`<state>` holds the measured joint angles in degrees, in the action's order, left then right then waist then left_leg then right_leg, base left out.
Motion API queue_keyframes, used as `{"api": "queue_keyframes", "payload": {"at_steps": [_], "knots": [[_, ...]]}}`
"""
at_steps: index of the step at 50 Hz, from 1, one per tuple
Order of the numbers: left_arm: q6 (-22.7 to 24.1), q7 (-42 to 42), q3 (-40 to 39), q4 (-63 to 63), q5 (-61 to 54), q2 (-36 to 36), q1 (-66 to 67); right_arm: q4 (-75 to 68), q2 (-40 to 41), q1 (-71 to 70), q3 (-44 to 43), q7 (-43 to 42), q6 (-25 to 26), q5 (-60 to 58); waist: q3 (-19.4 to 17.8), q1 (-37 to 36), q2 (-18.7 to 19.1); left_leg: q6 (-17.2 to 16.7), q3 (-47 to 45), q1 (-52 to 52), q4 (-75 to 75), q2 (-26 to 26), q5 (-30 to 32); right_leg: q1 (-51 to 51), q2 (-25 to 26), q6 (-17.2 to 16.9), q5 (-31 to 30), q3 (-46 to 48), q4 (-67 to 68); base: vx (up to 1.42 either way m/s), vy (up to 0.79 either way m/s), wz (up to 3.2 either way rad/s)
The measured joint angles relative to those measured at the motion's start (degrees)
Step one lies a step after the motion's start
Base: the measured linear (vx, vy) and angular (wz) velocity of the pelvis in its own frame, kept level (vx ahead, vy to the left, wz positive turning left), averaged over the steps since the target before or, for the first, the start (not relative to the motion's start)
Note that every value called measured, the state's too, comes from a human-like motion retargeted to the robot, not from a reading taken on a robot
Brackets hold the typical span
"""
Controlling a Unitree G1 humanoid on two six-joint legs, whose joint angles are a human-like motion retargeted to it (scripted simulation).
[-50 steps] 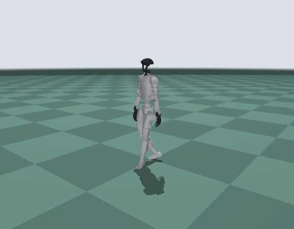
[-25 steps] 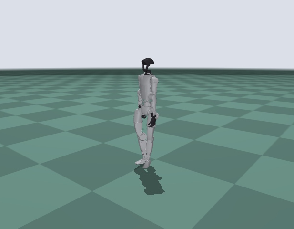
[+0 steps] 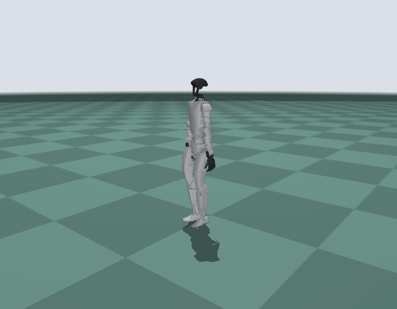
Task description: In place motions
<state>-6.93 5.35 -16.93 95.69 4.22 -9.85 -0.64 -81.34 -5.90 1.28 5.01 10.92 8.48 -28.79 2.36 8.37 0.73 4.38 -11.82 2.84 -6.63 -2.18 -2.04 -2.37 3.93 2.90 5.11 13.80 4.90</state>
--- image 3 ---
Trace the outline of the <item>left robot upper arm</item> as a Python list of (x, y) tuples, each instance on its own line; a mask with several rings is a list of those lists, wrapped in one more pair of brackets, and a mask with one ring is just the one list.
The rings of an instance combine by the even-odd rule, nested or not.
[(211, 107), (210, 104), (201, 103), (201, 112), (203, 114), (203, 123), (204, 123), (204, 126), (200, 129), (200, 133), (202, 135), (205, 135), (205, 128), (206, 127), (210, 128), (210, 122), (211, 122), (210, 114), (211, 114), (211, 111), (212, 111), (212, 107)]

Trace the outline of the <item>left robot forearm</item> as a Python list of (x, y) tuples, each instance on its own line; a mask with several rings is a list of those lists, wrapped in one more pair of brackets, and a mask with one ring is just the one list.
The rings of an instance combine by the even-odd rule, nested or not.
[(211, 133), (209, 127), (205, 128), (205, 134), (206, 135), (203, 137), (204, 143), (205, 143), (204, 148), (205, 148), (205, 151), (208, 151), (209, 156), (210, 156), (210, 155), (213, 155), (214, 152), (212, 150), (212, 142), (211, 142), (212, 133)]

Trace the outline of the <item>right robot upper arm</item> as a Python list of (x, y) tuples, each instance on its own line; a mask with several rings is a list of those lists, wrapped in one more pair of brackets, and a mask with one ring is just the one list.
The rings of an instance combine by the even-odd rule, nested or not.
[[(190, 101), (191, 102), (191, 101)], [(190, 106), (190, 102), (188, 104), (188, 107)], [(187, 122), (187, 127), (190, 128), (190, 121)]]

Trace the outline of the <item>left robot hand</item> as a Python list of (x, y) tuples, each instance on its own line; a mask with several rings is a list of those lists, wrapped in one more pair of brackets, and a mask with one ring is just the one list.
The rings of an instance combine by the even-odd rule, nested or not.
[(208, 170), (206, 170), (206, 171), (211, 171), (211, 170), (213, 170), (216, 167), (215, 160), (213, 158), (214, 154), (209, 156), (208, 151), (206, 151), (206, 155), (207, 155), (208, 159), (207, 159), (207, 164), (204, 167), (204, 169), (206, 169), (207, 166), (208, 166)]

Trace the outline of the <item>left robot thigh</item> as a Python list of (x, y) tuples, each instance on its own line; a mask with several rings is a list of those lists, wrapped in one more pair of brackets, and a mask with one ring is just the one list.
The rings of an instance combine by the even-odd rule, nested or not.
[[(199, 190), (199, 193), (201, 194), (201, 191), (203, 190), (203, 186), (205, 182), (205, 177), (206, 177), (206, 169), (204, 167), (206, 166), (205, 163), (207, 163), (207, 155), (205, 149), (201, 149), (200, 153), (197, 154), (195, 165), (194, 165), (194, 182), (196, 185), (196, 190)], [(206, 185), (207, 186), (207, 185)]]

